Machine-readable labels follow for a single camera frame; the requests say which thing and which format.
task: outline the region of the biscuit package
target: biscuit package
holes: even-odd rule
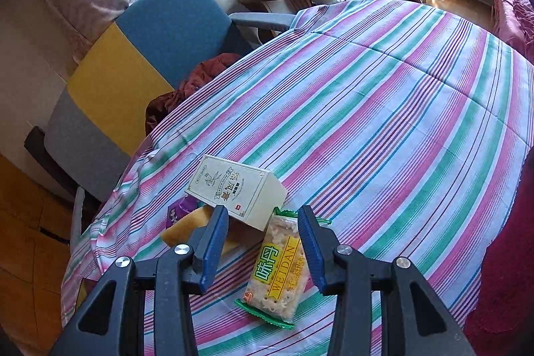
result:
[[[317,222],[330,223],[320,218]],[[290,329],[309,276],[297,212],[275,208],[245,294],[236,303],[268,323]]]

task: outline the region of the black triangular cutout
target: black triangular cutout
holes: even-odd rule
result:
[[[416,312],[417,332],[421,336],[432,334],[442,334],[447,330],[445,321],[438,314],[433,304],[421,287],[415,282],[410,284],[412,292],[413,307]]]
[[[113,296],[115,295],[115,281],[109,281],[100,293],[92,301],[91,306],[78,323],[78,328],[82,332],[96,335],[106,335],[109,326],[109,316]]]

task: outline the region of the maroon fabric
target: maroon fabric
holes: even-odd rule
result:
[[[241,58],[241,55],[236,53],[222,53],[215,58],[201,62],[189,74],[187,80],[183,80],[180,83],[178,89],[152,100],[146,108],[145,115],[145,132],[147,136],[180,103],[213,80],[239,58]]]
[[[477,356],[506,355],[534,309],[534,148],[521,172],[512,212],[482,262],[476,309],[464,332]]]

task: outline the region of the chair backrest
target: chair backrest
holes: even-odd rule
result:
[[[137,0],[93,45],[46,128],[47,152],[105,201],[145,138],[146,106],[202,61],[252,51],[215,0]]]

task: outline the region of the metal screw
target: metal screw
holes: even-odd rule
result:
[[[395,263],[400,268],[408,268],[408,267],[410,267],[410,265],[412,265],[410,260],[408,260],[407,258],[404,258],[404,257],[398,257]]]
[[[352,252],[352,248],[348,244],[340,244],[337,248],[335,248],[338,254],[341,255],[350,255]]]
[[[187,244],[179,244],[178,246],[175,246],[174,253],[178,255],[185,255],[187,254],[191,248]]]
[[[117,264],[117,267],[126,267],[128,264],[130,264],[130,258],[128,258],[128,257],[118,257],[115,260],[115,264]]]

